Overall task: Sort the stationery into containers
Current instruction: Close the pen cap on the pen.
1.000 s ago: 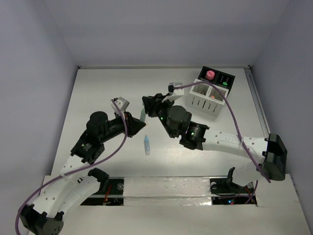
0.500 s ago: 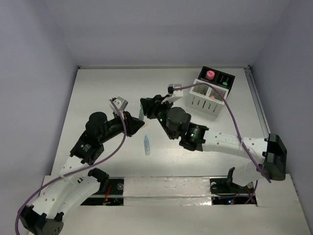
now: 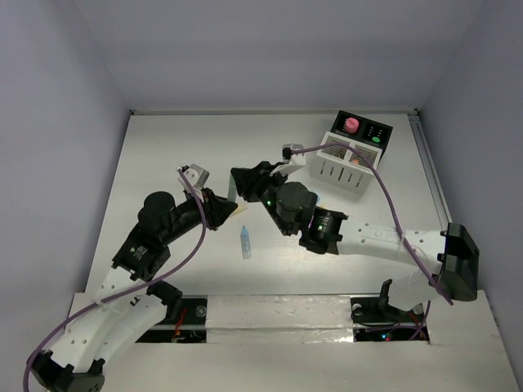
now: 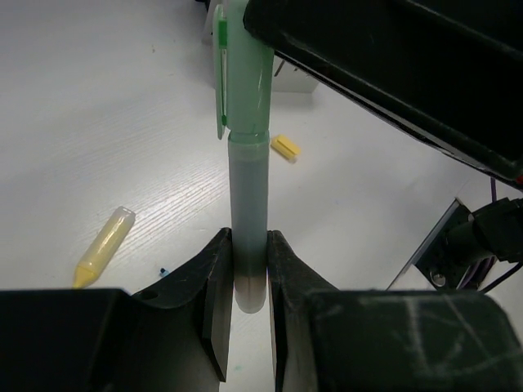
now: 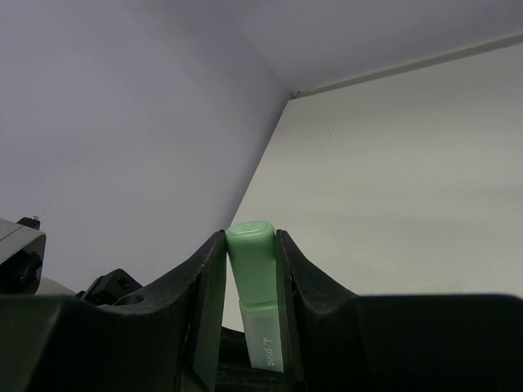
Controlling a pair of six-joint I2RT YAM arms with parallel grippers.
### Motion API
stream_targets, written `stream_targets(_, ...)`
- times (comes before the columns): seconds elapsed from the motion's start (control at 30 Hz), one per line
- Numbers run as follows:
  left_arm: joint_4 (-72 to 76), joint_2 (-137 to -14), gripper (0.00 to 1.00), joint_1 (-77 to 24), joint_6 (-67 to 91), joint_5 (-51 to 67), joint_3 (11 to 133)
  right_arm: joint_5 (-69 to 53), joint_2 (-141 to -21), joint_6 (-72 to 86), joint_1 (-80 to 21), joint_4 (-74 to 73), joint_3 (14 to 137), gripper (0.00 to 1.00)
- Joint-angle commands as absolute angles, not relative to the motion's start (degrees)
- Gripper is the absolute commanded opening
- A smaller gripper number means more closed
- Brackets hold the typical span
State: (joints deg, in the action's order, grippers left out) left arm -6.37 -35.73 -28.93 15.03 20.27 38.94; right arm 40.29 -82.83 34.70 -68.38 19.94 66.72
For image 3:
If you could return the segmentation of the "green pencil-shaped highlighter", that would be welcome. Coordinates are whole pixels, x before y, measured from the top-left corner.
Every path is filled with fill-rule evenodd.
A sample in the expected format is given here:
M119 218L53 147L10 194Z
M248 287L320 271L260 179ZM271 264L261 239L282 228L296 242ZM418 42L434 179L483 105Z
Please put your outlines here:
M232 174L229 176L229 184L228 184L228 192L227 192L227 200L229 202L236 202L237 198L237 190L236 190L236 183L235 179Z

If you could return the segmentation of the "blue pencil-shaped highlighter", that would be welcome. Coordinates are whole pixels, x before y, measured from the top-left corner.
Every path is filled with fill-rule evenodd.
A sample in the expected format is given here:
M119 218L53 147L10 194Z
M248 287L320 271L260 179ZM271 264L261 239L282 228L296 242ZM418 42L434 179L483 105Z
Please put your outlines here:
M252 250L250 244L250 236L246 226L243 226L240 231L240 243L243 259L249 260L252 257Z

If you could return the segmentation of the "yellow pencil-shaped highlighter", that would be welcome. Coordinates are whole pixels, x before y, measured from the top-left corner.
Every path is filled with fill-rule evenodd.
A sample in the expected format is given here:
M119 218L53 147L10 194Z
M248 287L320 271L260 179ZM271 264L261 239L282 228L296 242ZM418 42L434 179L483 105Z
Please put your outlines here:
M238 213L241 213L241 212L246 211L247 209L248 209L248 205L247 205L247 204L244 204L244 205L242 205L242 206L238 206L238 208L237 208L236 211L237 211Z

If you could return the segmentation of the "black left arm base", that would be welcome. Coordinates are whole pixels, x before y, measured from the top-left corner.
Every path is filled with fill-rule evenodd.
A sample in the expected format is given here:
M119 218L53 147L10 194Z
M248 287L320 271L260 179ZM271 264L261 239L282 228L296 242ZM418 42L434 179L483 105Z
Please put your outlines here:
M199 344L207 342L208 298L206 296L184 297L181 310L174 319L164 319L154 325L137 343Z

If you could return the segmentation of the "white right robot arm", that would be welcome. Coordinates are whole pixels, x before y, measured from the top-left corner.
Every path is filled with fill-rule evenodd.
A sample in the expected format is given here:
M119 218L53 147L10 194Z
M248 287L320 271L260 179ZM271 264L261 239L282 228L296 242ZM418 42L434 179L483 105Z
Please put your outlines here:
M316 254L361 255L415 266L403 278L388 278L376 300L378 314L397 319L419 303L443 296L475 301L480 250L465 226L444 230L406 230L372 225L317 205L317 194L288 181L278 165L263 161L230 171L238 195L261 203L284 236L297 235L300 246Z

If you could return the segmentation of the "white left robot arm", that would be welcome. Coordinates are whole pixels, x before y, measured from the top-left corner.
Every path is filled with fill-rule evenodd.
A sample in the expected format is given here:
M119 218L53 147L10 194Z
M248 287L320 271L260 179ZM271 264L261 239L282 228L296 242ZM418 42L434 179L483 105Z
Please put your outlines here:
M197 226L203 232L218 229L238 207L209 188L188 188L185 195L181 204L164 191L145 198L91 303L28 357L24 390L34 378L47 391L99 391L111 360L156 323L180 318L182 293L158 274L171 255L170 244Z

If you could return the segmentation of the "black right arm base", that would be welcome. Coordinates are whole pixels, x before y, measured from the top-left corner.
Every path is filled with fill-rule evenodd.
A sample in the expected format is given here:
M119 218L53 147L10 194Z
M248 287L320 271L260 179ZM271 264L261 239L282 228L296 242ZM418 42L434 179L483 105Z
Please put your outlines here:
M427 330L427 312L422 304L411 310L399 310L389 304L392 280L382 284L377 296L351 298L351 321L354 341L390 342L425 341L430 337Z

